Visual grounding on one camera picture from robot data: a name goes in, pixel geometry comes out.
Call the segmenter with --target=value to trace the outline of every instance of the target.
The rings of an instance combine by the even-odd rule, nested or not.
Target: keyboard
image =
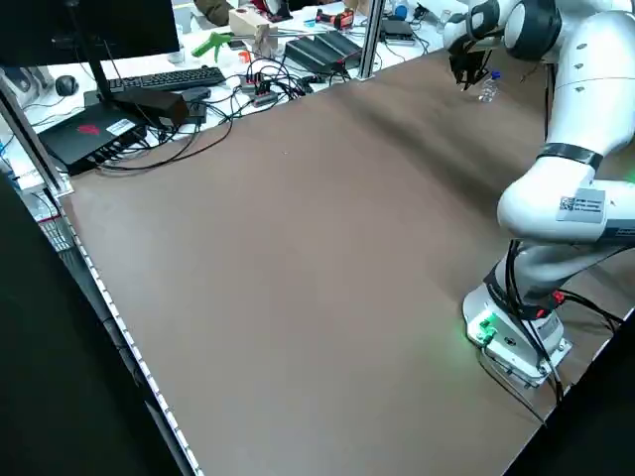
[[[144,87],[160,91],[180,91],[197,86],[211,87],[225,81],[217,67],[203,66],[200,69],[179,69],[145,76],[109,79],[110,92],[121,92],[129,87]]]

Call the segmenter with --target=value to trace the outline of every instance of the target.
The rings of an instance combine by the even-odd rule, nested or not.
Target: brown table surface
[[[431,55],[237,121],[177,165],[73,181],[63,207],[207,474],[506,468],[537,423],[479,367],[460,303],[505,252],[497,199],[543,142],[527,69],[481,104]],[[571,288],[625,313],[628,258]],[[576,307],[563,321],[570,382],[608,333]]]

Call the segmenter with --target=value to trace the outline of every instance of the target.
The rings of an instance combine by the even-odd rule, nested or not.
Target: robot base
[[[493,333],[494,337],[487,345],[487,355],[507,374],[532,387],[539,387],[550,376],[552,370],[549,364],[543,359],[537,368],[538,354],[521,329],[496,305],[485,284],[465,297],[463,317],[467,324],[467,337],[477,347],[483,347],[487,334]],[[558,367],[572,349],[572,344],[562,337],[564,329],[557,313],[554,311],[543,319],[535,320],[534,326],[552,364]]]

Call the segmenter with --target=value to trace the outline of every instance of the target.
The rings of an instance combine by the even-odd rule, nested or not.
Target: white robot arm
[[[635,184],[594,178],[635,133],[633,7],[631,0],[477,0],[445,29],[450,62],[496,45],[558,65],[546,144],[498,206],[499,223],[524,242],[463,303],[468,337],[530,385],[571,349],[556,311],[560,286],[635,247]],[[510,300],[510,268],[520,306]]]

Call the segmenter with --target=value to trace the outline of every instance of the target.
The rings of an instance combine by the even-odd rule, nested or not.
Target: white table
[[[315,34],[328,31],[328,27],[320,24],[317,24],[315,27],[312,28],[307,27],[304,24],[305,20],[309,20],[316,16],[317,8],[318,7],[305,7],[299,12],[294,12],[293,19],[278,23],[277,26],[281,29],[306,32],[308,35],[310,35],[311,33]],[[336,2],[329,5],[324,5],[322,6],[322,9],[326,13],[338,13],[343,10],[343,4],[341,2]],[[355,25],[359,25],[364,20],[365,17],[363,15],[357,14],[355,16]],[[193,28],[197,26],[195,22],[192,22],[192,24]],[[191,33],[184,35],[183,37],[183,42],[186,48],[186,61],[184,63],[174,65],[167,60],[167,55],[156,55],[152,57],[142,57],[134,59],[118,59],[115,61],[115,63],[117,65],[119,73],[125,77],[178,69],[197,68],[201,67],[204,64],[209,66],[217,66],[221,69],[225,77],[228,77],[229,79],[226,81],[225,84],[221,84],[210,89],[210,100],[218,100],[224,97],[228,97],[231,94],[233,88],[240,82],[238,77],[230,76],[235,74],[244,74],[247,69],[247,64],[241,63],[239,61],[238,52],[232,51],[227,47],[223,47],[220,49],[218,62],[215,62],[213,51],[208,52],[200,59],[192,57],[190,55],[190,51],[196,46],[203,43],[209,37],[209,34],[212,31],[218,33],[228,32],[229,27],[221,27],[214,30],[206,31],[194,31],[193,28]],[[422,23],[420,26],[415,27],[415,30],[417,30],[415,33],[419,36],[419,38],[429,44],[428,53],[439,50],[443,47],[443,38],[437,33],[436,28],[433,25]],[[364,43],[364,34],[365,28],[355,27],[354,29],[352,29],[348,37],[354,43],[362,46]],[[281,53],[284,51],[284,43],[293,39],[294,38],[280,39],[279,44],[281,45]],[[416,42],[415,45],[411,47],[394,46],[388,48],[384,44],[378,44],[375,70],[390,67],[405,60],[417,58],[424,52],[425,50],[422,46],[422,42]],[[255,71],[258,71],[266,65],[272,64],[274,63],[264,60],[257,61],[254,64],[253,68]],[[302,74],[301,72],[295,70],[294,67],[299,69],[303,68],[297,64],[294,64],[288,59],[285,61],[285,64],[289,65],[291,74],[296,73],[300,76],[308,75],[308,73]],[[106,77],[117,77],[117,72],[115,71],[115,68],[113,67],[111,61],[103,61],[102,67],[105,71]],[[36,126],[35,130],[38,133],[46,130],[54,124],[57,124],[58,122],[61,122],[67,117],[70,117],[71,114],[81,111],[83,108],[83,92],[96,89],[96,83],[91,77],[91,72],[88,68],[87,63],[54,65],[50,66],[50,71],[53,77],[59,77],[65,74],[74,76],[79,83],[79,91],[75,95],[67,97],[60,104],[53,107],[29,107],[29,109],[27,110],[27,117],[32,124],[38,124],[44,119],[56,115],[55,117],[52,117],[50,120],[46,121],[44,124]],[[355,77],[357,74],[357,69],[352,69],[349,73],[351,77]],[[338,79],[335,78],[333,80],[333,84],[336,84],[337,82]],[[313,85],[313,87],[314,90],[321,90],[328,87],[328,83],[315,84]],[[248,97],[242,93],[237,94],[235,99],[241,105],[249,100]],[[37,103],[52,105],[58,103],[60,100],[61,98],[55,93],[55,90],[52,89],[46,95],[40,97],[37,100]],[[234,100],[234,108],[238,107],[236,104],[236,100]],[[215,104],[215,106],[227,114],[229,114],[231,111],[228,100]],[[254,110],[256,109],[252,106],[248,106],[243,110],[243,113],[249,114]],[[203,125],[202,129],[214,127],[217,124],[218,120],[216,120],[213,114],[210,114],[207,118],[207,122]],[[185,126],[182,131],[185,133],[192,132],[193,126]],[[20,189],[23,192],[33,192],[40,190],[44,183],[18,141],[14,140],[12,144],[7,148],[6,152],[7,158],[11,163],[11,167],[13,168],[15,175],[18,177],[18,185],[20,186]]]

